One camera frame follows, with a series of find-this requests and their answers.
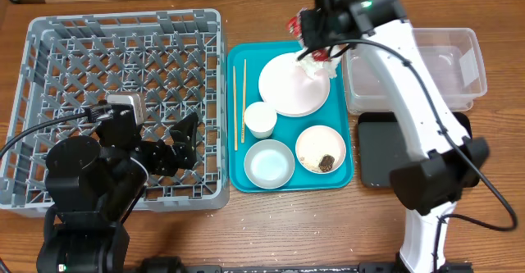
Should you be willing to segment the white napkin waste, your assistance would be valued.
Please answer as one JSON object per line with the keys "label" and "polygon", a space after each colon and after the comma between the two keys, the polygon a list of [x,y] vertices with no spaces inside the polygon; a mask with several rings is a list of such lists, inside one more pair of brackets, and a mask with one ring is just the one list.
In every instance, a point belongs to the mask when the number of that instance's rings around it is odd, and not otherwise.
{"label": "white napkin waste", "polygon": [[341,61],[341,57],[336,57],[336,54],[341,48],[336,45],[329,49],[331,50],[331,53],[328,61],[314,61],[311,56],[306,55],[302,60],[297,61],[297,65],[300,66],[307,76],[313,80],[317,77],[335,78],[337,76],[337,66]]}

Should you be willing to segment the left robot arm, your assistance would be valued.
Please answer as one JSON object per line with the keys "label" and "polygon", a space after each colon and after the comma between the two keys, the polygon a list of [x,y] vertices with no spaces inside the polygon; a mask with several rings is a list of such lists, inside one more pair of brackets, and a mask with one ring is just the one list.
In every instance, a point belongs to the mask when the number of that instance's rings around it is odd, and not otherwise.
{"label": "left robot arm", "polygon": [[169,130],[172,143],[142,139],[130,109],[102,118],[96,136],[74,136],[48,153],[44,181],[54,204],[44,217],[39,272],[122,272],[130,236],[124,223],[149,175],[173,176],[197,161],[199,117]]}

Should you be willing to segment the pink round bowl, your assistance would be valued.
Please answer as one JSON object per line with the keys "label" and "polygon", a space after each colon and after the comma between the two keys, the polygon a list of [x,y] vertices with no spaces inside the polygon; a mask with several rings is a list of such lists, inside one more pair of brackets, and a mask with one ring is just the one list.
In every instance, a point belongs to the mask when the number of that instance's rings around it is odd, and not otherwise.
{"label": "pink round bowl", "polygon": [[[338,170],[345,162],[346,153],[346,144],[342,136],[325,125],[308,127],[299,135],[295,145],[295,154],[300,165],[307,171],[319,175]],[[322,173],[318,164],[327,154],[335,158],[335,163],[331,171]]]}

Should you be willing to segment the red snack wrapper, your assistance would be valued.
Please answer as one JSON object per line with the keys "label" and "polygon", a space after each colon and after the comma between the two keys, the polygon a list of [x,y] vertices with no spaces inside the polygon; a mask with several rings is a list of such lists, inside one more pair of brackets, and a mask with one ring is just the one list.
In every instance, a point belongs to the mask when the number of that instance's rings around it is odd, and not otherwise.
{"label": "red snack wrapper", "polygon": [[[304,48],[303,33],[300,23],[300,16],[293,16],[287,23],[287,29],[289,32],[299,41],[299,44]],[[330,58],[331,50],[329,48],[322,48],[313,52],[308,52],[307,55],[311,56],[314,61],[328,61]]]}

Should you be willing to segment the white paper cup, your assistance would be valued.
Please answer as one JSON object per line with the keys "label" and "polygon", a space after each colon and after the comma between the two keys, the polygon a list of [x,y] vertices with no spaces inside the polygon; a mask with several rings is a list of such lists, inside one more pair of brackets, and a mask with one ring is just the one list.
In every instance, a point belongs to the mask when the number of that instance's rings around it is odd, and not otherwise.
{"label": "white paper cup", "polygon": [[254,102],[244,112],[244,123],[257,139],[269,138],[276,122],[277,113],[267,102]]}

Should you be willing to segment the brown food scrap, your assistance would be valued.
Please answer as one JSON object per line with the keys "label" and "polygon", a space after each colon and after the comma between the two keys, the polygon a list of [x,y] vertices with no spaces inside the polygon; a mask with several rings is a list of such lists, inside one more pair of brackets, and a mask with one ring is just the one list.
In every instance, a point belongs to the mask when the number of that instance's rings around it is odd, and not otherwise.
{"label": "brown food scrap", "polygon": [[331,155],[324,155],[318,164],[320,172],[327,173],[332,170],[335,163],[335,158]]}

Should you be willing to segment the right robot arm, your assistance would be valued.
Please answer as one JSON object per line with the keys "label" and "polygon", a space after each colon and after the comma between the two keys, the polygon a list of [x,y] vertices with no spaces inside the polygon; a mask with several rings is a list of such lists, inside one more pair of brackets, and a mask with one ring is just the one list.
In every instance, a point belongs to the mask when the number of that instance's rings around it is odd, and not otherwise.
{"label": "right robot arm", "polygon": [[405,206],[397,272],[447,272],[449,219],[466,188],[481,183],[485,139],[472,138],[447,107],[413,37],[400,0],[315,0],[289,23],[301,62],[330,63],[353,49],[372,63],[404,137],[409,162],[390,173]]}

